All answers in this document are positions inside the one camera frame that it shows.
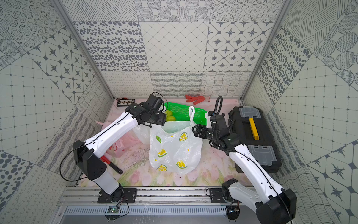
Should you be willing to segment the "white lemon-print plastic bag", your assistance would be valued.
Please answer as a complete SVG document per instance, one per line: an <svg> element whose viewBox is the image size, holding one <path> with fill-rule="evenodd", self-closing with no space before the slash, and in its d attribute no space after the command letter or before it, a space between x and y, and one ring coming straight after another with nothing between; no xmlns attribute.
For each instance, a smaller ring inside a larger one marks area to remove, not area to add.
<svg viewBox="0 0 358 224"><path fill-rule="evenodd" d="M195 108L188 108L189 121L152 125L150 130L150 165L158 171L186 175L199 164L203 141L194 135Z"/></svg>

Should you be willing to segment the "plain white plastic bag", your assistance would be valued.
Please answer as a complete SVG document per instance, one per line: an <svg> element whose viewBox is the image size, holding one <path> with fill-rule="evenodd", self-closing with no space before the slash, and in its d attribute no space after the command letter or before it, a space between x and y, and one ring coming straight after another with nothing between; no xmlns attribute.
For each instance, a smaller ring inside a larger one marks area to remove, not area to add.
<svg viewBox="0 0 358 224"><path fill-rule="evenodd" d="M132 131L143 144L150 145L150 128L148 126L138 125Z"/></svg>

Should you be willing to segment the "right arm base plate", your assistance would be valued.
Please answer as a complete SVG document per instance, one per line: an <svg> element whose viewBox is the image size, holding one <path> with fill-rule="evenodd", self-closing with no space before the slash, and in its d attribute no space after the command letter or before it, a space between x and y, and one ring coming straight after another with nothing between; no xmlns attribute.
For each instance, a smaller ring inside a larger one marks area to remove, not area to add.
<svg viewBox="0 0 358 224"><path fill-rule="evenodd" d="M222 192L222 188L207 188L205 190L205 194L209 197L210 203L221 203L221 204L235 204L241 201L234 199L226 199Z"/></svg>

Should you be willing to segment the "pink peach-print plastic bag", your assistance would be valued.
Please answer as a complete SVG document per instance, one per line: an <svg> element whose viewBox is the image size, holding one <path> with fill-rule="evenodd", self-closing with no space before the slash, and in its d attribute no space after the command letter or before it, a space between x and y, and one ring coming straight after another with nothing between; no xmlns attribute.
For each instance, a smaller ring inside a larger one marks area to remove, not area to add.
<svg viewBox="0 0 358 224"><path fill-rule="evenodd" d="M119 138L115 143L113 143L107 149L106 153L109 154L110 156L119 158L126 152L127 148L132 147L139 143L141 143L139 138L135 135L135 133L132 130L130 130L121 138Z"/></svg>

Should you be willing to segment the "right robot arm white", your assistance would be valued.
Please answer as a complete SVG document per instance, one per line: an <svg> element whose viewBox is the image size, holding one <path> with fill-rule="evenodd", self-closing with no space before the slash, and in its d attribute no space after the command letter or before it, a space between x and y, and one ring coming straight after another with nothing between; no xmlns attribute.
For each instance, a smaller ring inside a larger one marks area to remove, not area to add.
<svg viewBox="0 0 358 224"><path fill-rule="evenodd" d="M220 114L223 98L219 96L208 119L211 127L196 125L192 128L196 137L209 140L211 147L225 152L250 180L251 190L232 178L222 184L222 192L229 203L243 203L256 213L262 224L292 224L296 216L297 196L291 189L284 189L262 168L240 142L236 133L229 130L224 114Z"/></svg>

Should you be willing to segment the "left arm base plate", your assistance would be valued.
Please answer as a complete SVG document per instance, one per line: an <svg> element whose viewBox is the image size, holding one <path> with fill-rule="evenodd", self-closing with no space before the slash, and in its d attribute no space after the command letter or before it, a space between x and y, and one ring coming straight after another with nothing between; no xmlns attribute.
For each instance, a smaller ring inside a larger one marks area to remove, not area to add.
<svg viewBox="0 0 358 224"><path fill-rule="evenodd" d="M113 194L107 194L101 189L98 195L98 203L118 203L121 200L127 203L135 203L137 192L137 188L118 188Z"/></svg>

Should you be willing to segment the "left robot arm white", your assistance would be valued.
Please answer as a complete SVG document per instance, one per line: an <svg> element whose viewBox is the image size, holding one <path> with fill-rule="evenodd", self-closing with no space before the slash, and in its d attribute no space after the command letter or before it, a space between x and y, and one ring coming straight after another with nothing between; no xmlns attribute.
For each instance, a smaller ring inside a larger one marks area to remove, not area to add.
<svg viewBox="0 0 358 224"><path fill-rule="evenodd" d="M114 122L93 137L84 142L78 140L73 144L71 153L74 155L75 164L89 180L111 197L112 202L120 201L123 188L109 173L101 157L110 146L133 128L139 125L163 126L166 122L165 103L167 99L163 95L157 97L153 92L147 101L130 104Z"/></svg>

